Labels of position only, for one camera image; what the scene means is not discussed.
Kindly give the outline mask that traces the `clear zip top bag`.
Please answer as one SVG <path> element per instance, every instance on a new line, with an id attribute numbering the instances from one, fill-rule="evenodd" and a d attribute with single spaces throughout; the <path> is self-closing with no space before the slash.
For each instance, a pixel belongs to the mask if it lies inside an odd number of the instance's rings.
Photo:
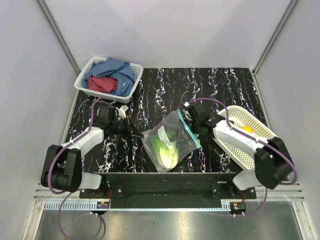
<path id="1" fill-rule="evenodd" d="M 176 141 L 178 150 L 178 163 L 180 163 L 191 152 L 201 148 L 200 141 L 195 134 L 192 133 L 189 126 L 185 122 L 182 111 L 177 109 L 169 113 L 154 128 L 142 132 L 144 138 L 141 140 L 144 150 L 159 173 L 169 172 L 173 168 L 170 170 L 165 170 L 156 162 L 156 154 L 153 150 L 153 138 L 156 133 L 158 133 L 160 140 L 163 141 L 170 149 L 172 149 L 174 144 L 167 136 L 167 132 L 169 131 L 174 132 L 173 140 Z"/>

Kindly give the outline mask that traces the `green fake lettuce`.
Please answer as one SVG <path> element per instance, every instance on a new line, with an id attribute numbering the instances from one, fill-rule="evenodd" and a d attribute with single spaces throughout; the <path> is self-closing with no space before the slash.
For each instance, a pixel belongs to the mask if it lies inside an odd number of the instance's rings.
<path id="1" fill-rule="evenodd" d="M 173 148 L 169 148 L 163 141 L 160 140 L 159 134 L 153 137 L 152 148 L 155 152 L 156 162 L 164 170 L 171 170 L 177 164 L 179 160 L 178 147 L 176 140 L 173 140 L 173 131 L 167 132 L 168 139 L 173 142 Z"/>

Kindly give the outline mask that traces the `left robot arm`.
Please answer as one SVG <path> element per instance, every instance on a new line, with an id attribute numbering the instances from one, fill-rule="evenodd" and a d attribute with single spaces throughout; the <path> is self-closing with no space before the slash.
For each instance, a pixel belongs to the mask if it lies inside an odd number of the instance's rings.
<path id="1" fill-rule="evenodd" d="M 108 193 L 107 184 L 101 175 L 82 170 L 82 158 L 109 136 L 144 137 L 127 116 L 128 109 L 126 105 L 102 106 L 79 136 L 63 145 L 51 145 L 45 156 L 41 185 L 56 194 L 90 190 L 95 197 L 103 198 Z"/>

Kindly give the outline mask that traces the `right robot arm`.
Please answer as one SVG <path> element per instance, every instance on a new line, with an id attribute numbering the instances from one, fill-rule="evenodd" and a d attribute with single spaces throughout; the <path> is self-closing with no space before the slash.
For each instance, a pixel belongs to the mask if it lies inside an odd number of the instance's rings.
<path id="1" fill-rule="evenodd" d="M 245 190 L 263 186 L 273 190 L 286 185 L 285 179 L 294 174 L 292 183 L 297 181 L 297 170 L 284 141 L 273 136 L 268 139 L 254 135 L 230 120 L 230 111 L 224 107 L 224 114 L 210 112 L 204 107 L 203 98 L 184 103 L 183 118 L 191 132 L 223 141 L 248 155 L 254 166 L 237 173 L 227 185 L 228 195 L 239 198 Z"/>

